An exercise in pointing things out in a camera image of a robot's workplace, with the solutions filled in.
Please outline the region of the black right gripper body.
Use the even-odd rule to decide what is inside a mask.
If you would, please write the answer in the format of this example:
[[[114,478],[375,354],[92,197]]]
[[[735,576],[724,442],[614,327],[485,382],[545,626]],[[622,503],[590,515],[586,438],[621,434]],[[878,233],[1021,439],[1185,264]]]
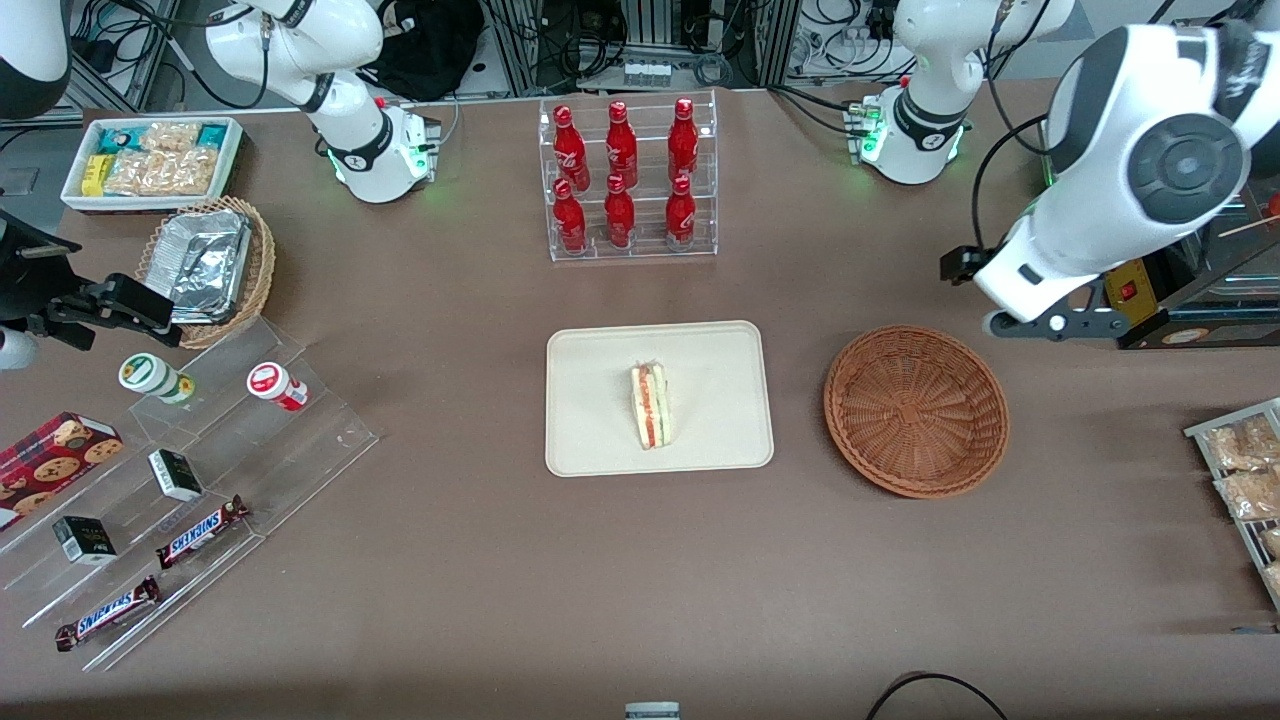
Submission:
[[[1,211],[1,322],[18,322],[42,311],[51,300],[79,291],[82,281],[69,256],[82,250],[76,242]]]

